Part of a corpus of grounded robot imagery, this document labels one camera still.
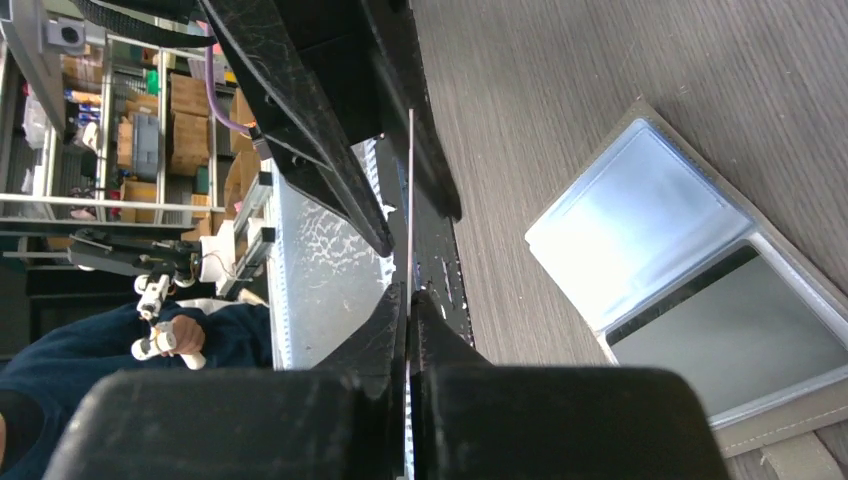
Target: person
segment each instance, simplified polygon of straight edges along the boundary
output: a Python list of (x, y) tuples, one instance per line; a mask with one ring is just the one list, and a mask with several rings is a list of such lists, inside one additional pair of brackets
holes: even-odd
[[(271, 367), (265, 306), (231, 304), (208, 315), (166, 303), (175, 353), (206, 357), (204, 368)], [(179, 356), (138, 361), (134, 341), (149, 335), (136, 304), (89, 317), (45, 335), (0, 371), (0, 480), (40, 479), (77, 406), (100, 379), (119, 370), (186, 368)]]

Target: black plastic bracket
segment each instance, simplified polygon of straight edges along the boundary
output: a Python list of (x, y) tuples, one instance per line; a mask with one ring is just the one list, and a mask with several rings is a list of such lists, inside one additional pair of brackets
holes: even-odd
[(461, 218), (407, 7), (383, 0), (201, 5), (256, 119), (254, 140), (265, 140), (290, 186), (388, 256), (392, 235), (350, 147), (385, 134), (406, 150), (411, 108), (416, 185), (442, 216)]
[(95, 270), (138, 276), (156, 272), (191, 278), (200, 244), (176, 241), (171, 244), (114, 238), (99, 229), (81, 229), (71, 235), (68, 260)]
[(309, 181), (293, 186), (333, 205), (377, 253), (390, 255), (392, 238), (377, 197), (274, 2), (254, 0), (249, 9), (227, 0), (202, 4), (280, 173), (288, 178), (299, 170), (295, 158), (305, 157), (313, 168), (298, 174)]
[(390, 286), (310, 371), (119, 372), (82, 402), (44, 478), (393, 479), (407, 361), (416, 478), (729, 478), (680, 377), (493, 366), (429, 293), (414, 295), (409, 317), (404, 301)]

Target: stitched edge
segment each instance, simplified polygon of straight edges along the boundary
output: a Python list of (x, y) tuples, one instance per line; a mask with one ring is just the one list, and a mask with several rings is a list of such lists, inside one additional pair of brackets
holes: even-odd
[(783, 442), (778, 442), (771, 445), (765, 445), (762, 447), (763, 458), (767, 459), (771, 464), (772, 468), (775, 469), (777, 476), (781, 479), (783, 478), (793, 478), (789, 476), (791, 470), (793, 468), (797, 468), (796, 465), (798, 463), (797, 455), (789, 461), (789, 468), (786, 468), (784, 465), (784, 460), (786, 458), (786, 452), (779, 450), (780, 448), (785, 448), (787, 445), (791, 445), (792, 453), (797, 454), (797, 447), (805, 448), (810, 447), (812, 450), (812, 454), (815, 455), (815, 460), (818, 462), (815, 464), (818, 469), (826, 469), (828, 473), (838, 471), (838, 466), (836, 464), (836, 458), (830, 454), (830, 452), (825, 448), (824, 444), (822, 444), (821, 440), (816, 436), (814, 432), (807, 432), (802, 435), (798, 435), (797, 437), (790, 438), (788, 440), (784, 440)]
[(756, 442), (757, 440), (759, 440), (761, 438), (768, 437), (769, 435), (774, 435), (775, 433), (780, 433), (784, 430), (789, 430), (790, 428), (795, 428), (798, 425), (802, 425), (802, 424), (807, 423), (807, 422), (812, 422), (814, 420), (818, 420), (820, 418), (826, 417), (828, 415), (832, 415), (832, 414), (837, 413), (837, 412), (841, 412), (841, 411), (846, 410), (846, 409), (848, 409), (848, 405), (843, 405), (843, 406), (841, 406), (841, 407), (839, 407), (835, 410), (831, 410), (831, 411), (825, 412), (825, 413), (820, 413), (820, 414), (816, 415), (815, 417), (810, 417), (810, 418), (795, 422), (791, 425), (786, 425), (786, 426), (780, 427), (778, 429), (772, 430), (770, 432), (763, 433), (762, 435), (757, 435), (756, 437), (749, 438), (748, 440), (745, 440), (745, 441), (742, 441), (742, 442), (739, 442), (739, 443), (734, 443), (733, 445), (728, 445), (727, 447), (722, 448), (721, 451), (726, 452), (726, 451), (730, 450), (731, 448), (739, 447), (739, 446), (745, 445), (746, 443)]

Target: black strap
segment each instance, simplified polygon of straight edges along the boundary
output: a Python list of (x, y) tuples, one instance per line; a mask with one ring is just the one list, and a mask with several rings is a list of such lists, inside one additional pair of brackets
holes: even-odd
[(159, 45), (165, 48), (201, 48), (217, 43), (215, 37), (189, 35), (159, 28), (111, 8), (98, 5), (91, 0), (71, 0), (82, 16), (91, 23), (115, 32), (118, 35)]

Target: wooden table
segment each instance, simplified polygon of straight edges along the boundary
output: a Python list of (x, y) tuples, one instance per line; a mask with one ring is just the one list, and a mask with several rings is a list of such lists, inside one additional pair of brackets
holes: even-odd
[(478, 348), (603, 356), (523, 235), (646, 99), (848, 287), (848, 7), (841, 0), (415, 0), (430, 100), (466, 212)]

